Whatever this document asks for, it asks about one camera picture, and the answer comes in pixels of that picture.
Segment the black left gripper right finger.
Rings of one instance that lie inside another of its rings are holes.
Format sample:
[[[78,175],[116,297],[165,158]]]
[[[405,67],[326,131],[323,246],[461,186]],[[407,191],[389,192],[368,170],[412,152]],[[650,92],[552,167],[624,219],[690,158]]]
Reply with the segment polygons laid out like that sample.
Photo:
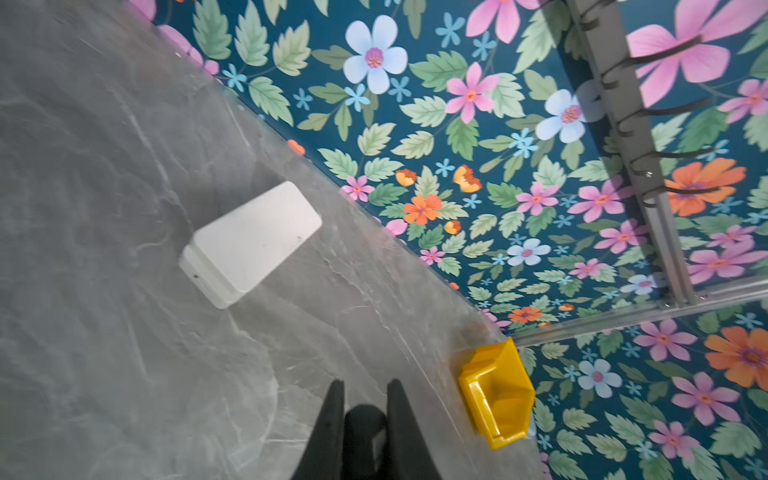
[[[402,383],[393,379],[387,395],[387,479],[440,480]]]

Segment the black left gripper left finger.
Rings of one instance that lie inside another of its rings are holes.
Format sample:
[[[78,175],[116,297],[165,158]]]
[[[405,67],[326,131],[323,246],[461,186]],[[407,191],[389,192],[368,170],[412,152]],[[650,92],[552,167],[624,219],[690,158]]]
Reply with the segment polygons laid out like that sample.
[[[342,475],[344,382],[331,382],[292,480],[338,480]]]

